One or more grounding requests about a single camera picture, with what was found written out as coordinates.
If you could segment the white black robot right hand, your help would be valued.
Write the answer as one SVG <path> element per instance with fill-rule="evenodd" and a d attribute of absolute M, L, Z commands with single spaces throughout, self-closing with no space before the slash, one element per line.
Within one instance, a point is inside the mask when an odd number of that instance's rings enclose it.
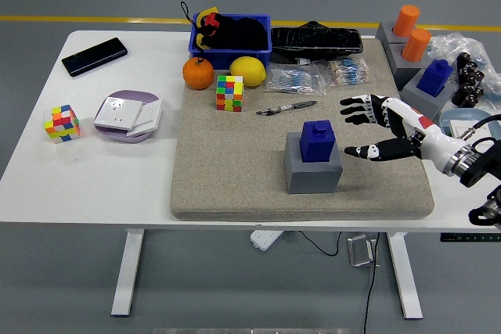
<path fill-rule="evenodd" d="M 435 168 L 453 175 L 467 143 L 445 135 L 432 120 L 402 100 L 380 95 L 357 95 L 342 99 L 348 124 L 378 124 L 387 128 L 394 138 L 364 146 L 349 146 L 344 152 L 364 160 L 383 162 L 415 156 L 431 161 Z"/>

